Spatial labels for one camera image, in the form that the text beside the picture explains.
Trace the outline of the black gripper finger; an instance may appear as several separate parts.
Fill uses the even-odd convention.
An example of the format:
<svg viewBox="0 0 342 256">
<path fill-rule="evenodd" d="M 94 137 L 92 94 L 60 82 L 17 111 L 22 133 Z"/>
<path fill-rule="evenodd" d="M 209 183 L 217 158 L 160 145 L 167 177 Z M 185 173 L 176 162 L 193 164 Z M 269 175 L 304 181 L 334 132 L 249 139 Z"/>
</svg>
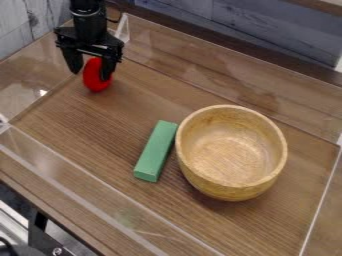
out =
<svg viewBox="0 0 342 256">
<path fill-rule="evenodd" d="M 100 66 L 100 79 L 106 81 L 110 78 L 116 68 L 116 57 L 113 55 L 106 55 L 101 57 L 101 66 Z"/>
<path fill-rule="evenodd" d="M 77 74 L 82 68 L 84 61 L 82 61 L 82 54 L 77 51 L 76 48 L 61 48 L 62 56 L 66 62 L 66 66 L 69 71 L 73 74 Z"/>
</svg>

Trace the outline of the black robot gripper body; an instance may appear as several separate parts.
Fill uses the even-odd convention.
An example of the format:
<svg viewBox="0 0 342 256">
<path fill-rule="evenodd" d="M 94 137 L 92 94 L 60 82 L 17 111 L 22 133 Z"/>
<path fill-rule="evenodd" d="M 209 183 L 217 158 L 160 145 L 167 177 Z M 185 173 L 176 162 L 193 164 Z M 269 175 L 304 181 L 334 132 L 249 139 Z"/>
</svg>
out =
<svg viewBox="0 0 342 256">
<path fill-rule="evenodd" d="M 121 61 L 124 42 L 114 38 L 106 27 L 104 6 L 70 6 L 72 27 L 56 27 L 56 47 L 76 48 L 84 55 L 98 57 L 113 55 Z"/>
</svg>

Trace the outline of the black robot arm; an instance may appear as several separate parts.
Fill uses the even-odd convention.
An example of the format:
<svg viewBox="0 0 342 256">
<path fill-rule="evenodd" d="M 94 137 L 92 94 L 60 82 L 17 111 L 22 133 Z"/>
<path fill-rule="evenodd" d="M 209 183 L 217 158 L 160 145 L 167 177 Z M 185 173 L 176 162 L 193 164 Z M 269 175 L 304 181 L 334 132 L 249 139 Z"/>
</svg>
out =
<svg viewBox="0 0 342 256">
<path fill-rule="evenodd" d="M 106 81 L 121 62 L 124 42 L 108 32 L 104 0 L 70 0 L 72 27 L 56 27 L 56 47 L 69 71 L 77 74 L 84 66 L 82 55 L 100 58 L 98 78 Z"/>
</svg>

